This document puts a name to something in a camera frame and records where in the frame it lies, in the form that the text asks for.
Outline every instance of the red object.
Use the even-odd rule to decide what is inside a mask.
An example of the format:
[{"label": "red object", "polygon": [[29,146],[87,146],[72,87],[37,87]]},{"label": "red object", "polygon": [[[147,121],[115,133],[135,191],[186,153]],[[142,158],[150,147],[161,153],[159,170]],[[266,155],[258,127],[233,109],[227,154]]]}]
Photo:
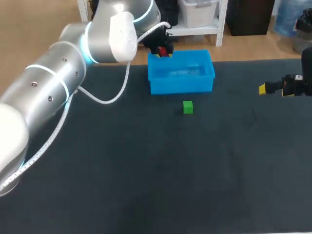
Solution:
[{"label": "red object", "polygon": [[169,57],[169,54],[168,54],[167,49],[165,47],[159,48],[159,55],[161,57]]}]

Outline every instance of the green cube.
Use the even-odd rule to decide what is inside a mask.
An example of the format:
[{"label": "green cube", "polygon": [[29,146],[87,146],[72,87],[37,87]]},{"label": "green cube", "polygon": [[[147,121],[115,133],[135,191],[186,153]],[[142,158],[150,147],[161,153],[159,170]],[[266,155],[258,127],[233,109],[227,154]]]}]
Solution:
[{"label": "green cube", "polygon": [[183,102],[183,113],[193,114],[193,102],[192,101]]}]

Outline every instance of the white cable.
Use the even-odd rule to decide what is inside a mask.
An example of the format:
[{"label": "white cable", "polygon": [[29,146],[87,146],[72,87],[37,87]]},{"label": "white cable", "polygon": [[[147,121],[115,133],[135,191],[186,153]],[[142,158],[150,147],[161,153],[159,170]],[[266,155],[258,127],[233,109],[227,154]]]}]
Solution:
[{"label": "white cable", "polygon": [[[155,25],[154,27],[152,27],[146,33],[144,33],[141,37],[139,37],[137,39],[137,41],[141,42],[144,38],[146,38],[148,35],[150,35],[153,31],[155,31],[156,29],[158,29],[158,28],[160,28],[162,26],[166,26],[167,28],[171,27],[171,25],[168,22],[161,22],[161,23]],[[82,91],[85,95],[87,95],[89,98],[91,98],[92,100],[96,101],[99,104],[102,104],[102,105],[112,104],[113,102],[117,101],[117,99],[120,98],[120,96],[122,95],[123,91],[125,91],[125,88],[126,88],[127,82],[128,82],[129,71],[130,71],[130,62],[127,63],[125,80],[123,82],[123,85],[122,85],[122,88],[121,88],[120,92],[116,95],[116,97],[114,97],[113,99],[111,99],[109,101],[103,101],[103,100],[98,99],[97,97],[95,97],[91,93],[89,93],[87,90],[82,88],[81,86],[79,86],[78,89],[80,91]]]},{"label": "white cable", "polygon": [[[138,42],[142,41],[144,38],[146,38],[153,31],[155,31],[156,29],[158,29],[158,28],[160,28],[162,26],[166,26],[167,28],[171,27],[169,23],[161,22],[161,23],[157,24],[156,26],[152,27],[146,33],[144,33],[141,37],[139,37],[138,38]],[[100,104],[111,104],[111,103],[115,102],[118,98],[120,98],[120,96],[122,95],[123,91],[125,90],[127,82],[128,82],[129,72],[130,72],[130,62],[128,62],[128,64],[127,64],[125,80],[123,82],[123,85],[122,85],[122,88],[121,88],[120,92],[116,95],[116,97],[114,97],[113,99],[111,99],[109,101],[102,101],[102,100],[96,98],[95,96],[90,94],[88,91],[86,91],[84,88],[82,88],[81,86],[78,87],[78,89],[80,91],[82,91],[85,95],[87,95],[88,97],[90,97],[91,99],[93,99],[94,101],[96,101],[96,102],[98,102]],[[71,95],[68,98],[68,101],[66,102],[65,107],[64,107],[63,114],[62,114],[62,116],[61,116],[61,118],[60,118],[60,120],[59,120],[59,122],[58,122],[58,124],[57,124],[57,126],[55,128],[55,130],[52,132],[52,134],[50,135],[48,140],[45,142],[45,144],[40,148],[40,150],[30,160],[28,160],[23,166],[21,166],[16,172],[14,172],[3,183],[0,184],[0,193],[7,186],[9,186],[13,181],[15,181],[18,177],[20,177],[25,171],[27,171],[47,151],[47,149],[50,147],[50,145],[53,143],[53,141],[55,140],[55,138],[59,134],[59,132],[60,132],[60,130],[61,130],[65,120],[66,120],[66,117],[67,117],[67,114],[68,114],[69,107],[71,105],[72,99],[73,99],[73,95]]]},{"label": "white cable", "polygon": [[111,99],[109,101],[102,101],[102,100],[98,99],[97,97],[95,97],[92,94],[90,94],[87,90],[82,88],[81,86],[79,86],[78,89],[80,91],[82,91],[85,95],[87,95],[89,98],[91,98],[92,100],[96,101],[97,103],[100,103],[102,105],[111,104],[111,103],[115,102],[118,98],[120,98],[120,96],[122,95],[123,91],[125,91],[125,88],[126,88],[126,85],[127,85],[127,82],[128,82],[129,71],[130,71],[130,62],[128,62],[128,64],[127,64],[126,76],[125,76],[125,80],[123,82],[123,85],[122,85],[122,88],[121,88],[120,92],[116,95],[116,97],[114,97],[113,99]]},{"label": "white cable", "polygon": [[49,139],[45,142],[45,144],[40,148],[40,150],[23,166],[21,166],[15,173],[9,176],[2,184],[0,184],[0,192],[3,191],[9,184],[15,181],[18,177],[20,177],[25,171],[27,171],[49,148],[49,146],[53,143],[54,139],[59,134],[68,114],[68,110],[70,104],[72,102],[73,96],[70,96],[67,103],[65,104],[65,108],[63,114],[55,128],[55,130],[50,135]]}]

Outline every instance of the blue water jug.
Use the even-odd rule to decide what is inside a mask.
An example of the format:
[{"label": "blue water jug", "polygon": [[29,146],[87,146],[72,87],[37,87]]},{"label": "blue water jug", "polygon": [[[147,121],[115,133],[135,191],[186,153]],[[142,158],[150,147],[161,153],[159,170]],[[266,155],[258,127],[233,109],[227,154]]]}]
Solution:
[{"label": "blue water jug", "polygon": [[281,0],[274,30],[283,36],[294,37],[297,19],[307,8],[312,8],[312,0]]}]

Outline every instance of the wooden floor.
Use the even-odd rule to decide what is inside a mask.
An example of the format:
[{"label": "wooden floor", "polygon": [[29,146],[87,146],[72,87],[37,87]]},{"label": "wooden floor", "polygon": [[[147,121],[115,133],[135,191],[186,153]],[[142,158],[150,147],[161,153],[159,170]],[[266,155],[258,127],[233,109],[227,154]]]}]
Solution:
[{"label": "wooden floor", "polygon": [[[24,68],[56,42],[63,28],[79,22],[77,0],[0,1],[0,94]],[[299,58],[289,39],[269,32],[266,36],[231,37],[225,32],[223,46],[215,36],[180,38],[176,50],[207,49],[213,61]],[[139,47],[132,64],[146,64],[148,50]]]}]

